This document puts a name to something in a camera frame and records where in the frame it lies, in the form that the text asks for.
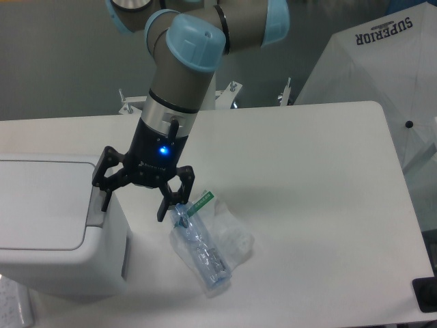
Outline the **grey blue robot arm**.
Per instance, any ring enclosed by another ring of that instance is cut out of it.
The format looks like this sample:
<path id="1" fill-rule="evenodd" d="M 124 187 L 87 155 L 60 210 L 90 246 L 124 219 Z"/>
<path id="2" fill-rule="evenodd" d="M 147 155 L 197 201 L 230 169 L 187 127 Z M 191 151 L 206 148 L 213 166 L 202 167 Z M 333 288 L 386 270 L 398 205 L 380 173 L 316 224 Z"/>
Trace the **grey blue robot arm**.
<path id="1" fill-rule="evenodd" d="M 225 55 L 278 42 L 290 30 L 286 1 L 107 1 L 115 26 L 141 31 L 156 72 L 128 151 L 107 146 L 92 176 L 104 192 L 102 210 L 114 190 L 129 184 L 163 195 L 157 217 L 187 203 L 195 175 L 180 167 L 182 151 Z"/>

